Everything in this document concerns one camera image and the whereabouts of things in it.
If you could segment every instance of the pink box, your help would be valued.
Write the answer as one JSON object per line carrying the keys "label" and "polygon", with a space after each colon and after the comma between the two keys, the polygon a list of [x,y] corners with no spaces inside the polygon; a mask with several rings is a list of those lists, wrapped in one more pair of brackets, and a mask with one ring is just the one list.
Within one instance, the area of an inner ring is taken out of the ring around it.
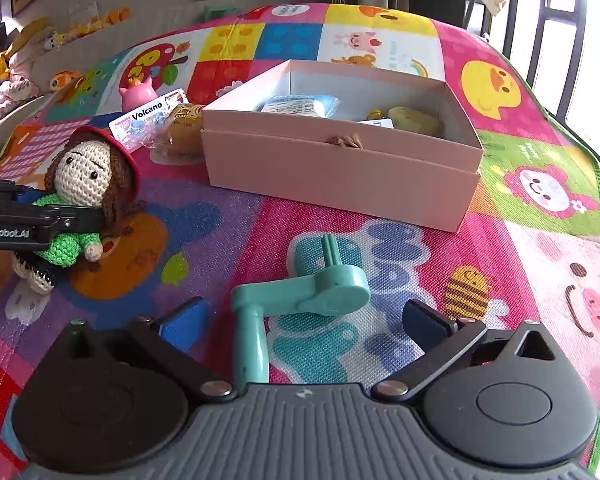
{"label": "pink box", "polygon": [[[254,111],[283,94],[330,94],[341,103],[331,119]],[[355,122],[395,106],[437,117],[444,138]],[[480,140],[436,79],[291,60],[216,99],[203,116],[212,186],[456,232],[480,179]],[[328,142],[353,135],[363,149]]]}

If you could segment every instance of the colorful play mat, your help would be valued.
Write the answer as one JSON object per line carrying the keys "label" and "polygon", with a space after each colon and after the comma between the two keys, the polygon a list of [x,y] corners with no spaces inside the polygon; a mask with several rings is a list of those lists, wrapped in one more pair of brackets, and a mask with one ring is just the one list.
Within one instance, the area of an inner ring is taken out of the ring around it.
{"label": "colorful play mat", "polygon": [[[122,114],[118,87],[132,76],[150,76],[158,94],[183,88],[191,102],[208,104],[287,59],[446,80],[485,151],[460,232],[213,188],[202,160],[169,165],[137,150],[140,198],[148,206],[120,238],[103,240],[99,266],[80,262],[42,298],[0,252],[0,480],[26,465],[11,428],[14,402],[69,320],[119,327],[203,296],[210,308],[200,315],[189,352],[231,378],[229,291],[315,272],[324,265],[323,233],[336,234],[344,263],[366,271],[371,301],[339,318],[268,319],[271,381],[379,381],[422,353],[401,324],[404,303],[419,298],[491,328],[541,319],[600,410],[600,169],[507,60],[464,30],[396,10],[334,4],[260,7],[180,30],[94,67],[18,127],[0,158],[0,178],[42,187],[46,168],[77,126],[106,127]],[[595,466],[599,456],[600,428],[583,463]]]}

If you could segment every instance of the doll's brown hair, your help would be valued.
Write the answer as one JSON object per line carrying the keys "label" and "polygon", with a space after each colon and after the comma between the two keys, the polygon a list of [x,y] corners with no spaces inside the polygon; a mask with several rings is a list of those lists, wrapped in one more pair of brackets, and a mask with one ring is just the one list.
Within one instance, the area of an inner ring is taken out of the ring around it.
{"label": "doll's brown hair", "polygon": [[[93,132],[79,132],[71,137],[65,144],[62,152],[58,153],[56,158],[46,170],[45,174],[45,190],[48,193],[56,192],[54,178],[58,164],[64,159],[64,156],[69,150],[87,140],[99,140],[106,142],[102,136]],[[134,175],[127,163],[125,157],[120,153],[118,148],[110,144],[109,156],[111,163],[111,181],[109,187],[102,197],[102,211],[106,222],[106,231],[113,233],[118,231],[122,226],[121,222],[126,217],[141,210],[144,203],[132,202]]]}

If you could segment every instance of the packaged pastry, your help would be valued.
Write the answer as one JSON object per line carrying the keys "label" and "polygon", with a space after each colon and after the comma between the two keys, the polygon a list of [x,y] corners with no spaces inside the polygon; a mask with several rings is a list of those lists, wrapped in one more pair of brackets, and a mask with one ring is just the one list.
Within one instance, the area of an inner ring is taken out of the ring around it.
{"label": "packaged pastry", "polygon": [[277,95],[264,103],[261,112],[329,118],[339,105],[340,100],[332,95]]}
{"label": "packaged pastry", "polygon": [[394,128],[397,130],[405,130],[433,137],[439,137],[442,133],[442,124],[440,121],[419,110],[397,106],[391,108],[387,115],[389,115],[389,118],[394,123]]}
{"label": "packaged pastry", "polygon": [[176,106],[146,145],[167,155],[201,155],[202,108],[193,103]]}

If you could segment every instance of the teal plastic toy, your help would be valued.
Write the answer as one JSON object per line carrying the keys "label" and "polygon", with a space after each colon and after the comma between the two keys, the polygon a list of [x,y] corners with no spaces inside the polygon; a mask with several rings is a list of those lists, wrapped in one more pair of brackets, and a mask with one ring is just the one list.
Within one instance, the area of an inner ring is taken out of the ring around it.
{"label": "teal plastic toy", "polygon": [[343,316],[365,306],[370,297],[365,271],[344,265],[333,235],[322,238],[325,268],[298,278],[248,283],[232,290],[237,325],[234,341],[234,385],[269,382],[269,353],[264,318],[300,312]]}

